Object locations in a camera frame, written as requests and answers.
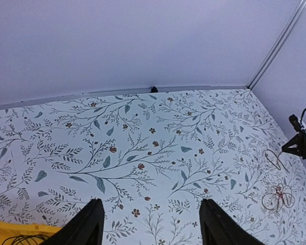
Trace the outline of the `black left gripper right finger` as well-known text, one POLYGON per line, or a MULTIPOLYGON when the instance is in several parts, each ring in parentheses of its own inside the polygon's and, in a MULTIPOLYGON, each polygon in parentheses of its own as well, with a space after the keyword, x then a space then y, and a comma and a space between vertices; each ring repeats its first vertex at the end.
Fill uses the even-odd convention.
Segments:
POLYGON ((214 200, 203 199, 199 209, 202 244, 262 244, 242 229, 214 200))

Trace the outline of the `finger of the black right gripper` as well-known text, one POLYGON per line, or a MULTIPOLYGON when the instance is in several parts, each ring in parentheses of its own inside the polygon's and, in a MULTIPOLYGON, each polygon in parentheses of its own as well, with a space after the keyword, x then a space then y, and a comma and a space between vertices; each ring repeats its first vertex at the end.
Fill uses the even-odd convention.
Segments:
POLYGON ((304 148, 303 146, 299 146, 299 145, 294 145, 294 146, 283 145, 282 146, 282 151, 284 153, 292 154, 292 155, 301 157, 302 159, 306 159, 306 148, 304 148))
POLYGON ((306 148, 306 132, 302 131, 284 144, 284 148, 306 148))

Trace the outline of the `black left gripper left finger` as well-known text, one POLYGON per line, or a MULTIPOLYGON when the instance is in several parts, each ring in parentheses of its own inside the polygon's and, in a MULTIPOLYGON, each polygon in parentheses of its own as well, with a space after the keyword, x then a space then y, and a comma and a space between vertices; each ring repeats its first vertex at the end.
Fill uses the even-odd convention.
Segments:
POLYGON ((91 201, 82 208, 60 231, 44 245, 101 245, 103 241, 105 211, 100 199, 91 201))

